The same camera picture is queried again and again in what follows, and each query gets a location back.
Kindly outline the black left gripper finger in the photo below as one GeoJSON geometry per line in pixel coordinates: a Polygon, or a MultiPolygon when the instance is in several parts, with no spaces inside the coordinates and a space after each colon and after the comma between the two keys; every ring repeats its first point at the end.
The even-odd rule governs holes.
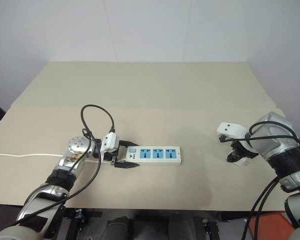
{"type": "Polygon", "coordinates": [[[116,161],[114,163],[115,168],[121,168],[121,169],[130,169],[130,168],[135,168],[139,167],[140,165],[135,162],[129,162],[129,161],[116,161]]]}
{"type": "Polygon", "coordinates": [[[131,141],[127,141],[127,140],[119,140],[119,146],[128,148],[128,147],[138,146],[138,144],[133,143],[131,141]]]}

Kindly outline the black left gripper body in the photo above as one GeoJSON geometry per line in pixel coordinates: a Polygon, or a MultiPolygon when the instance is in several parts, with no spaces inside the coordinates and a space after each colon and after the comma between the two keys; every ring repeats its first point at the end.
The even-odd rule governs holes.
{"type": "Polygon", "coordinates": [[[122,145],[123,145],[123,141],[119,140],[118,148],[115,151],[113,152],[107,151],[103,154],[103,161],[109,162],[111,165],[115,165],[118,159],[120,146],[122,145]]]}

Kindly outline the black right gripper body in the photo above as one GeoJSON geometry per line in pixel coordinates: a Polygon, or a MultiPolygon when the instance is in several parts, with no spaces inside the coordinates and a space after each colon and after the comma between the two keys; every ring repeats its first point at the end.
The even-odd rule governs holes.
{"type": "Polygon", "coordinates": [[[229,154],[231,157],[248,157],[250,155],[250,152],[237,140],[233,141],[230,146],[232,147],[229,154]]]}

